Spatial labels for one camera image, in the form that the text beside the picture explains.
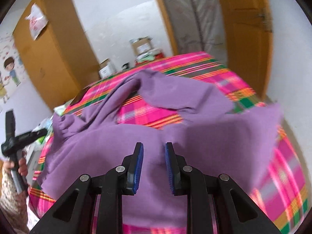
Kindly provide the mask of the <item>person's left forearm sleeve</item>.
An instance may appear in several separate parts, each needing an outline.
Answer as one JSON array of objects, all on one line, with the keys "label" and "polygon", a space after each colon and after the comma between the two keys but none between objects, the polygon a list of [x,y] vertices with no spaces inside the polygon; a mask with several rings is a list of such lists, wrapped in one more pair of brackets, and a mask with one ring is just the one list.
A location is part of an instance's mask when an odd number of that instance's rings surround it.
[{"label": "person's left forearm sleeve", "polygon": [[1,210],[17,233],[29,233],[27,195],[17,193],[12,176],[2,171]]}]

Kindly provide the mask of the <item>person's left hand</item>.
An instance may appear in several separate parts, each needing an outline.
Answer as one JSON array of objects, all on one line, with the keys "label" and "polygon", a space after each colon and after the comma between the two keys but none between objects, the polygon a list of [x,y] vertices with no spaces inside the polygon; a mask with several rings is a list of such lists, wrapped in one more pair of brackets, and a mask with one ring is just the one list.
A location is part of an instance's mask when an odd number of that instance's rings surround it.
[{"label": "person's left hand", "polygon": [[[13,161],[5,161],[3,164],[3,169],[7,174],[11,173],[12,168],[14,168],[15,164]],[[27,162],[26,159],[24,157],[22,157],[19,160],[19,169],[18,169],[18,173],[24,177],[27,176],[28,174],[28,170],[27,170]]]}]

